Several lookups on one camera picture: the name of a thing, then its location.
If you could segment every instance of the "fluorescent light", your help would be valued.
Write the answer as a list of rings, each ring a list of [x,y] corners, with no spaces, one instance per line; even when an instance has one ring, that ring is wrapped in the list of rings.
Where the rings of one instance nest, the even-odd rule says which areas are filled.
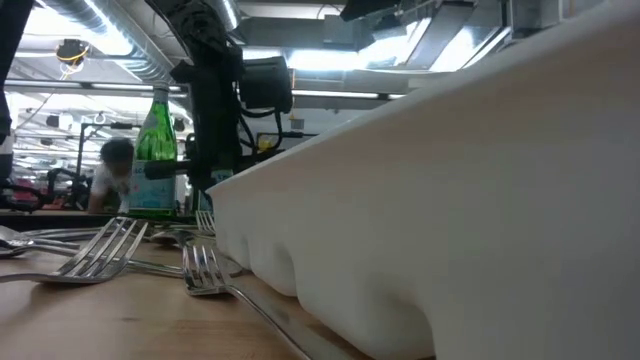
[[[102,131],[102,130],[96,131],[96,134],[102,136],[103,138],[107,138],[107,139],[111,139],[112,138],[111,134],[108,134],[107,132]]]
[[[98,90],[132,90],[132,91],[153,91],[153,85],[138,84],[92,84]]]
[[[64,88],[64,89],[82,89],[80,83],[70,81],[57,81],[57,80],[21,80],[21,79],[7,79],[5,86],[29,86],[29,87],[49,87],[49,88]]]
[[[73,115],[69,113],[62,113],[58,115],[59,128],[62,130],[69,131],[71,130],[71,126],[73,126]]]
[[[41,58],[41,57],[55,57],[54,52],[39,52],[39,51],[16,51],[15,57],[17,58]]]
[[[473,33],[469,28],[463,27],[444,48],[438,59],[431,65],[429,71],[447,72],[459,70],[473,56],[475,49]]]
[[[222,4],[224,5],[224,9],[227,11],[227,18],[229,19],[229,21],[231,22],[231,29],[227,29],[227,31],[231,31],[235,28],[238,27],[238,17],[236,16],[238,13],[235,11],[235,9],[233,8],[233,6],[231,5],[231,2],[229,0],[222,0]]]
[[[87,31],[82,25],[67,20],[48,7],[31,10],[24,27],[24,33],[44,36],[68,35],[70,37],[87,35]]]
[[[469,60],[469,62],[464,66],[468,68],[469,66],[477,63],[483,57],[487,56],[487,54],[493,50],[500,42],[502,42],[509,34],[511,33],[511,28],[504,28],[496,37],[494,37],[491,42],[489,42],[482,50],[478,51],[478,53]]]
[[[42,150],[42,149],[13,149],[15,154],[35,154],[35,155],[69,155],[69,156],[78,156],[77,151],[70,150]],[[83,154],[99,154],[99,151],[83,151]]]
[[[269,48],[242,48],[242,59],[244,60],[266,59],[276,56],[282,56],[282,51]]]
[[[381,62],[396,57],[407,44],[407,36],[396,36],[378,40],[360,50],[358,55],[364,64]]]
[[[21,167],[26,168],[26,169],[29,169],[29,168],[33,167],[33,165],[34,165],[32,163],[28,163],[28,162],[24,162],[24,161],[20,161],[20,160],[14,160],[13,163],[14,163],[14,165],[21,166]]]
[[[358,53],[353,51],[296,50],[288,65],[296,70],[340,71],[363,68]]]
[[[424,33],[425,31],[427,31],[430,23],[431,18],[420,20],[420,23],[418,23],[415,29],[411,32],[411,35],[409,35],[407,45],[400,51],[398,56],[396,56],[395,65],[405,64],[407,60],[409,60],[409,56],[411,56],[413,50],[415,50],[416,46],[418,46],[420,39],[422,39],[422,37],[424,36]]]
[[[19,161],[27,163],[27,164],[37,164],[37,163],[40,162],[40,160],[38,160],[36,158],[33,158],[31,156],[27,156],[26,158],[20,159]]]
[[[377,99],[376,93],[357,93],[346,91],[292,90],[293,96],[337,97],[350,99]]]

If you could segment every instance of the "bottle label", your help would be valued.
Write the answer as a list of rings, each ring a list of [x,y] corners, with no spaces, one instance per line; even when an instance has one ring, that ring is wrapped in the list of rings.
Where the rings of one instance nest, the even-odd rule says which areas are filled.
[[[176,178],[149,180],[144,175],[146,161],[135,160],[131,171],[129,208],[169,210],[175,208]]]
[[[233,176],[233,171],[231,170],[216,170],[211,173],[211,177],[216,179],[216,184],[220,184],[221,182],[223,182],[224,180],[227,180],[232,176]],[[209,202],[207,201],[207,198],[204,196],[204,193],[201,191],[199,191],[198,193],[200,196],[199,210],[213,212],[213,208],[211,207],[211,204],[209,204]]]

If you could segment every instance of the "pipe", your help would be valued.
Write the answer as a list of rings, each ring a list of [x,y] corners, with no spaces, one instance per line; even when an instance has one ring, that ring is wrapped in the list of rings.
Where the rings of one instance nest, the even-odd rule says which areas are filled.
[[[79,23],[110,45],[124,49],[135,61],[118,64],[141,81],[171,81],[173,63],[149,39],[129,14],[114,0],[41,0],[46,6],[70,21]]]

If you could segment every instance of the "ceiling duct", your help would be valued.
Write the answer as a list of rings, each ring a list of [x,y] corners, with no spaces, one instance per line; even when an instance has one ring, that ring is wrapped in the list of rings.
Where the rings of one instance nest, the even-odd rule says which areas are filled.
[[[111,37],[119,48],[131,49],[127,57],[136,60],[119,61],[118,64],[142,81],[171,81],[169,71],[173,64],[148,38],[114,0],[40,0],[69,21],[83,25],[98,37]],[[115,38],[113,32],[121,36]]]
[[[233,0],[205,0],[213,10],[218,13],[220,20],[224,23],[224,28],[227,32],[234,30],[240,25],[242,17],[240,16],[240,9]]]

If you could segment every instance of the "fork tines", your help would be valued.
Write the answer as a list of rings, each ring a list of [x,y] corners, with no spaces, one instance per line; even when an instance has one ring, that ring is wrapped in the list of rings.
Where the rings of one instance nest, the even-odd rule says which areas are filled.
[[[183,249],[184,280],[189,292],[224,292],[225,282],[211,245]]]
[[[142,240],[148,224],[131,236],[138,223],[127,218],[113,218],[72,259],[52,275],[103,279],[122,272]]]
[[[216,234],[216,226],[213,222],[213,216],[208,211],[196,211],[196,223],[198,224],[198,230],[207,235]]]

